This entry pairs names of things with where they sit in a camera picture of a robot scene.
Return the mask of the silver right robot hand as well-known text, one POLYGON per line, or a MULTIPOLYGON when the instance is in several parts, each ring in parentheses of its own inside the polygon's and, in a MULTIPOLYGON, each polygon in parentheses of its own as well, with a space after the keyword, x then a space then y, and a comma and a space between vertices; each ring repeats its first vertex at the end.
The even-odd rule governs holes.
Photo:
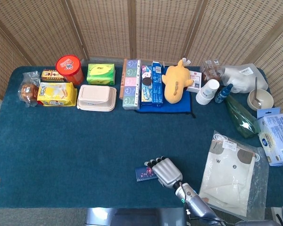
POLYGON ((151 168, 162 186, 177 189, 183 180, 181 171, 165 156, 146 161, 145 166, 151 168))

